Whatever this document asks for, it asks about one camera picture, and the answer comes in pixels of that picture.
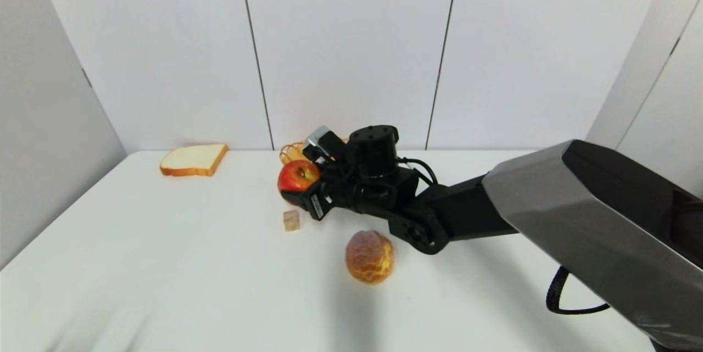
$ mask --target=wooden cube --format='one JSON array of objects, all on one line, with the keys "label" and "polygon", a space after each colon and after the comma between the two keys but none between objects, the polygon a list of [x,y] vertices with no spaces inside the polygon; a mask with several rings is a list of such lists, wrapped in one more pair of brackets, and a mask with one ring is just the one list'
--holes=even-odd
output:
[{"label": "wooden cube", "polygon": [[297,210],[283,212],[283,226],[286,228],[286,231],[300,230],[300,217],[298,216]]}]

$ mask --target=white wall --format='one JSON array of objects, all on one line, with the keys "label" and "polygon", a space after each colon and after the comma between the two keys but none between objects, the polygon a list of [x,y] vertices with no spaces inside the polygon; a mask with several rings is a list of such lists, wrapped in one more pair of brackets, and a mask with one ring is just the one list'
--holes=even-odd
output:
[{"label": "white wall", "polygon": [[244,0],[52,0],[128,152],[271,148]]},{"label": "white wall", "polygon": [[246,0],[53,0],[128,152],[382,122],[405,148],[582,138],[650,1],[454,0],[445,47],[451,0],[248,0],[251,26]]},{"label": "white wall", "polygon": [[703,197],[703,4],[618,150]]},{"label": "white wall", "polygon": [[372,124],[424,148],[450,0],[249,0],[274,145]]},{"label": "white wall", "polygon": [[652,0],[587,140],[617,149],[647,99],[698,0]]},{"label": "white wall", "polygon": [[0,267],[123,157],[50,1],[0,0]]},{"label": "white wall", "polygon": [[454,0],[430,149],[585,138],[651,0]]}]

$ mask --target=table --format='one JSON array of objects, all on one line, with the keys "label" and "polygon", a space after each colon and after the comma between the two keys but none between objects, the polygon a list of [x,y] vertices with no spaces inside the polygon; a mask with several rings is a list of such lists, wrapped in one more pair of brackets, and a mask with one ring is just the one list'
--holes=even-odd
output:
[{"label": "table", "polygon": [[[450,185],[525,153],[401,155]],[[229,152],[213,177],[162,176],[165,154],[129,156],[0,272],[2,352],[652,350],[615,310],[548,312],[558,264],[519,234],[424,255],[341,209],[284,232],[277,153]],[[368,229],[396,248],[373,287],[344,266]],[[562,307],[601,303],[570,278]]]}]

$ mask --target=orange pastry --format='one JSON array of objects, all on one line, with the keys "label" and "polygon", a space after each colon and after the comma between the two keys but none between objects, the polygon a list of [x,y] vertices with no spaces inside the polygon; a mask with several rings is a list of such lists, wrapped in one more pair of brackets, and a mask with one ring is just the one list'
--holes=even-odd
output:
[{"label": "orange pastry", "polygon": [[393,244],[376,231],[357,232],[347,244],[346,262],[352,277],[379,284],[393,272]]}]

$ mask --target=red apple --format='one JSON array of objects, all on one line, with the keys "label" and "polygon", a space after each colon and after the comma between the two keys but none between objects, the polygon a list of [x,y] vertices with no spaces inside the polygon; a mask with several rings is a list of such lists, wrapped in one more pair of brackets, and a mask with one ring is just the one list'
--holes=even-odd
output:
[{"label": "red apple", "polygon": [[307,160],[295,160],[278,174],[278,191],[304,192],[320,178],[320,169]]}]

